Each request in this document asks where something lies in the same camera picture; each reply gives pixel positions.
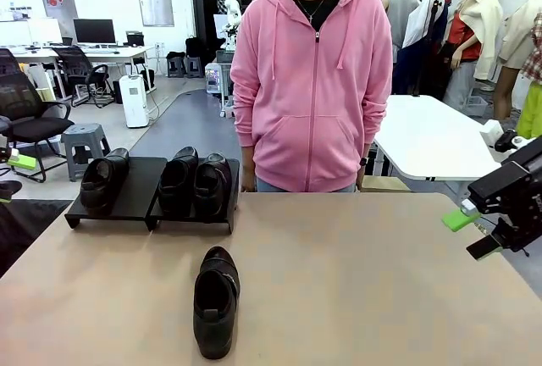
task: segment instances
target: blue jeans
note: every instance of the blue jeans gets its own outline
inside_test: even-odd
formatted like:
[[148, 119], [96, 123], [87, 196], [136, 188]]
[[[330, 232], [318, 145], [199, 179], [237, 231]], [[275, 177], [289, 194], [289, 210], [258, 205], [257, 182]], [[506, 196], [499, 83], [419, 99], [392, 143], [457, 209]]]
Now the blue jeans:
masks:
[[[256, 188], [258, 192], [288, 192], [286, 190], [283, 190], [282, 188], [278, 188], [277, 186], [272, 186], [271, 184], [265, 182], [264, 180], [260, 180], [259, 178], [256, 178]], [[356, 191], [356, 184], [352, 184], [351, 186], [341, 188], [340, 190], [337, 190], [334, 192], [355, 192], [355, 191]]]

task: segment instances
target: green gripper pad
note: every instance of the green gripper pad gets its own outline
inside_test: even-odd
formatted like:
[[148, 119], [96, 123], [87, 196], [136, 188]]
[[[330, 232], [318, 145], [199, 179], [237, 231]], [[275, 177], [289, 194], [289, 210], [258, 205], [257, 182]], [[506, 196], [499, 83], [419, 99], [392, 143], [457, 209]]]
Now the green gripper pad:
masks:
[[456, 211], [444, 215], [442, 222], [444, 222], [444, 225], [448, 226], [452, 232], [457, 232], [464, 226], [474, 222], [480, 216], [482, 216], [480, 212], [473, 216], [467, 216], [461, 209], [457, 209]]
[[36, 159], [19, 155], [16, 160], [10, 158], [8, 160], [8, 165], [13, 165], [14, 167], [19, 167], [21, 169], [34, 169], [36, 167]]

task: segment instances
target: hoodie pocket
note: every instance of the hoodie pocket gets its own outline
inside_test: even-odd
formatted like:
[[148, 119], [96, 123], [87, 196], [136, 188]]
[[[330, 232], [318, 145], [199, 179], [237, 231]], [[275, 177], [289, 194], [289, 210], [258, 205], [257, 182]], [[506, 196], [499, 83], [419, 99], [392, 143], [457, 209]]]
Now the hoodie pocket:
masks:
[[308, 116], [282, 117], [256, 143], [254, 163], [267, 171], [305, 180], [308, 137]]
[[336, 180], [359, 170], [354, 135], [337, 116], [316, 116], [312, 144], [311, 182]]

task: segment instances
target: black shirt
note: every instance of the black shirt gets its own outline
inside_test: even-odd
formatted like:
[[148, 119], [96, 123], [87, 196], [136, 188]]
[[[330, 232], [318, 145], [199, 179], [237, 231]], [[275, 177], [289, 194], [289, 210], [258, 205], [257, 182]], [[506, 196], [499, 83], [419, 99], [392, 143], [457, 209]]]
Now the black shirt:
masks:
[[311, 25], [315, 31], [320, 31], [322, 24], [329, 17], [333, 9], [337, 7], [340, 0], [293, 0], [297, 7], [312, 21]]

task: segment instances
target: hand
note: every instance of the hand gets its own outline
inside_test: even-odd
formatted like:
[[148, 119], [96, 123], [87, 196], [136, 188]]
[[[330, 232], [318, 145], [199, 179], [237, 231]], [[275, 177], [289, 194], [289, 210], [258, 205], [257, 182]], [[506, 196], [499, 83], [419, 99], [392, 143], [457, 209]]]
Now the hand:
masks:
[[356, 178], [356, 188], [358, 191], [362, 191], [363, 188], [363, 176], [365, 175], [365, 167], [361, 167], [359, 171], [357, 171], [357, 178]]
[[254, 168], [243, 168], [241, 192], [256, 192], [256, 174], [254, 173]]
[[460, 50], [459, 48], [454, 52], [454, 54], [451, 56], [451, 64], [450, 67], [452, 69], [456, 69], [459, 67], [459, 63], [461, 62], [461, 57], [463, 56], [463, 50]]

